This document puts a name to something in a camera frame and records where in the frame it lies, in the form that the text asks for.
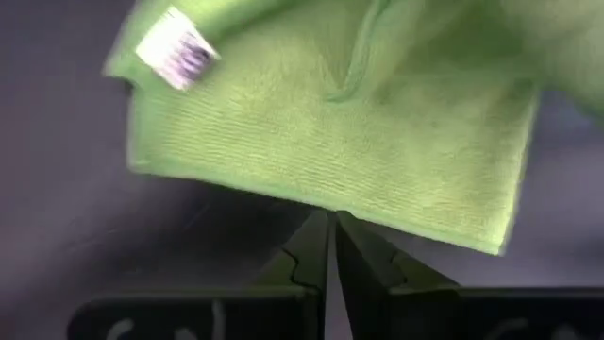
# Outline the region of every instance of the white label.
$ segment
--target white label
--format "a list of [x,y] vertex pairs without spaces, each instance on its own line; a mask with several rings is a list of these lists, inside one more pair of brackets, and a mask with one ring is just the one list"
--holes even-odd
[[189,88],[220,57],[187,16],[174,7],[151,27],[136,54],[179,90]]

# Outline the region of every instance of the black plastic piece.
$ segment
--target black plastic piece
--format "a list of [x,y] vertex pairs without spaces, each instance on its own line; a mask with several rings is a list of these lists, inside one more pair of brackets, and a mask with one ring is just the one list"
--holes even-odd
[[332,221],[314,212],[243,289],[124,293],[85,305],[70,340],[322,340]]
[[349,213],[335,230],[354,340],[604,339],[603,289],[463,288]]

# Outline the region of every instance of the gray background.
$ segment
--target gray background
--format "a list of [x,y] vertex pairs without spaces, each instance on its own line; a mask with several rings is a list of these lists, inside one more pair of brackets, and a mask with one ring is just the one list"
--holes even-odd
[[[120,288],[245,281],[307,209],[128,173],[125,87],[99,72],[131,5],[0,2],[3,340],[63,339],[79,303]],[[465,285],[601,285],[601,174],[604,134],[547,93],[504,257],[378,230]],[[327,339],[347,339],[331,274]]]

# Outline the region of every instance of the cloth fold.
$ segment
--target cloth fold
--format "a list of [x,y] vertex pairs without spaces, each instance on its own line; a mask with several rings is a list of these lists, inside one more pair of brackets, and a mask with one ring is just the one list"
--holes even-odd
[[[580,7],[550,2],[558,10],[562,3]],[[596,2],[586,1],[592,10]],[[555,30],[558,19],[554,11],[524,4],[141,2],[106,67],[135,85],[130,166],[347,210],[500,253],[541,87],[551,80],[597,107],[596,76],[604,69],[593,61],[597,68],[584,87],[563,68],[582,70],[574,62],[586,57],[531,49],[544,37],[565,34],[574,42],[565,46],[579,52],[588,48],[581,32],[591,38],[591,29],[598,29],[533,34],[545,30],[543,23]],[[222,56],[187,92],[170,88],[134,52],[170,6],[193,20]],[[573,20],[581,22],[577,14],[560,23],[570,27]]]

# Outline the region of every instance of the microfiber cloth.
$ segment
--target microfiber cloth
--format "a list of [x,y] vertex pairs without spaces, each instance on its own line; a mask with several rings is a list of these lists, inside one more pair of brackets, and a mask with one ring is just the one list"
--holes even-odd
[[[136,55],[169,7],[222,59],[178,91]],[[144,0],[106,73],[129,164],[492,254],[546,84],[604,101],[600,0]]]

